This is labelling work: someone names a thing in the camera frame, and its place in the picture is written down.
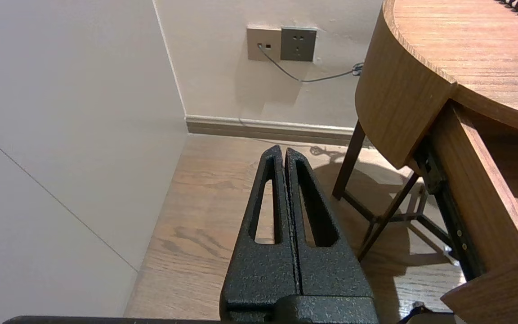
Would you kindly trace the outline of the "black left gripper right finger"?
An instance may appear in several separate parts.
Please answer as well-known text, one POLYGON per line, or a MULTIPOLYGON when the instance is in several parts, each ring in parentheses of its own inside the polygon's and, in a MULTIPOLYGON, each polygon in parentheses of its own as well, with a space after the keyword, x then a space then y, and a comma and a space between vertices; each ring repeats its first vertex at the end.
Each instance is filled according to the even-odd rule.
POLYGON ((286 150, 298 292, 285 297, 290 322, 378 322, 372 289, 308 159, 286 150))

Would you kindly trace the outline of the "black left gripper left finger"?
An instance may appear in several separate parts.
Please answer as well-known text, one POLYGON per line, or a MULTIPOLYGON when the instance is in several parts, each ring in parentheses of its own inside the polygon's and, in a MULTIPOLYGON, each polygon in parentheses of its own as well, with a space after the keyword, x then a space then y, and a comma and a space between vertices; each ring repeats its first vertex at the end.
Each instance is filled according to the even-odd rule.
POLYGON ((283 169, 279 145, 261 154, 219 297, 223 321, 273 321, 276 303, 297 293, 293 229, 283 169), (274 244, 255 241, 267 182, 272 183, 274 244))

